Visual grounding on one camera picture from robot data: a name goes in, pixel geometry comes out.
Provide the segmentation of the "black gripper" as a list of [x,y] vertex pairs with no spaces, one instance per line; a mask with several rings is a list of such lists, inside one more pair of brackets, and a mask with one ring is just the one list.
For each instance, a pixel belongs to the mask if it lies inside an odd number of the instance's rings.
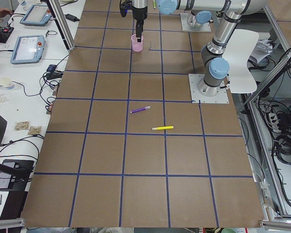
[[147,18],[147,0],[132,0],[131,2],[133,18],[136,21],[137,42],[142,41],[144,21]]

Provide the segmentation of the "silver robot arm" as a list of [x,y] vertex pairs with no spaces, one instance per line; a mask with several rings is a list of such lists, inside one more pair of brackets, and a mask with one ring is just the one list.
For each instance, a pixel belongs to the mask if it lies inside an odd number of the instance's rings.
[[211,19],[210,11],[191,11],[187,23],[191,27],[201,27]]
[[198,91],[208,97],[215,96],[229,71],[228,62],[222,58],[237,24],[243,15],[250,15],[267,3],[266,0],[157,0],[161,14],[170,15],[175,10],[214,10],[223,12],[223,19],[212,40],[202,49],[202,60],[206,69],[204,78],[198,83]]

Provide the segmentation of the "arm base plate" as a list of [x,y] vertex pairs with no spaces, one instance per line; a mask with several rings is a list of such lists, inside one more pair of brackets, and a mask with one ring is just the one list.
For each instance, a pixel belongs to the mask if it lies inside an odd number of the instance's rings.
[[210,87],[204,82],[204,74],[189,74],[189,85],[192,103],[229,104],[224,81]]
[[181,28],[183,32],[210,33],[210,23],[198,23],[191,13],[181,13]]

